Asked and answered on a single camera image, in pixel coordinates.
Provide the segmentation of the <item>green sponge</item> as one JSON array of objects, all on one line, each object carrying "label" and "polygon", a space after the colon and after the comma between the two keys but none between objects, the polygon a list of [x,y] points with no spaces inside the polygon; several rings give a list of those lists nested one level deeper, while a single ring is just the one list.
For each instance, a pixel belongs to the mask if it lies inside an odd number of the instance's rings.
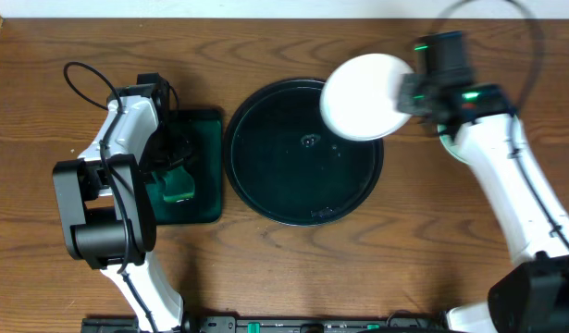
[{"label": "green sponge", "polygon": [[190,200],[195,194],[194,179],[183,166],[164,172],[161,180],[164,183],[163,199],[166,203]]}]

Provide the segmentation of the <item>mint green plate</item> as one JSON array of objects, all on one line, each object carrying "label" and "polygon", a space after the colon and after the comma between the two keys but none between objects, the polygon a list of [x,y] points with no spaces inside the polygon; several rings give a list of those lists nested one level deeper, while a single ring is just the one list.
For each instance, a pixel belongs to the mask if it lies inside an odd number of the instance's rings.
[{"label": "mint green plate", "polygon": [[442,144],[443,148],[457,161],[463,163],[463,164],[468,164],[468,162],[459,155],[458,150],[457,150],[457,146],[455,145],[455,143],[453,142],[452,138],[451,138],[451,130],[442,124],[438,124],[437,125],[437,130],[438,130],[438,135],[439,135],[439,140],[440,143]]}]

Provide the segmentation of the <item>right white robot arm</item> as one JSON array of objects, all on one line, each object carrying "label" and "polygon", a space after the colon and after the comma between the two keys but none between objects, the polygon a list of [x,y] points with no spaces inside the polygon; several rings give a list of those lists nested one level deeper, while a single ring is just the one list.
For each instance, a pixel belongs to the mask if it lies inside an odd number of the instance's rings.
[{"label": "right white robot arm", "polygon": [[458,31],[423,36],[398,108],[440,127],[470,167],[501,226],[514,269],[487,299],[445,314],[459,332],[569,332],[569,215],[541,171],[516,106],[476,82]]}]

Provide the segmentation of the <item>pink white plate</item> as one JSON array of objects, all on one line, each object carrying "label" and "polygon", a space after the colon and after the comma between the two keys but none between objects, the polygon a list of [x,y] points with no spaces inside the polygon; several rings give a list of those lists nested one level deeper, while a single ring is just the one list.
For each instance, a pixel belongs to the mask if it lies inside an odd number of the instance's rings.
[{"label": "pink white plate", "polygon": [[398,109],[402,80],[413,69],[387,54],[352,58],[336,68],[320,95],[320,115],[336,135],[354,142],[381,139],[411,116]]}]

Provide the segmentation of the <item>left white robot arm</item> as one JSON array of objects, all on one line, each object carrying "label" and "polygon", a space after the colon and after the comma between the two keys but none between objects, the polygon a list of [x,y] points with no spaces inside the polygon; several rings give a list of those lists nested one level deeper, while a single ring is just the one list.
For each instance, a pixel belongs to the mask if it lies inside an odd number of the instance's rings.
[{"label": "left white robot arm", "polygon": [[154,184],[163,204],[184,202],[194,192],[184,168],[192,144],[168,127],[176,98],[157,73],[112,88],[103,106],[107,117],[93,142],[53,169],[68,253],[117,286],[141,332],[194,332],[199,327],[154,253],[157,218],[146,190]]}]

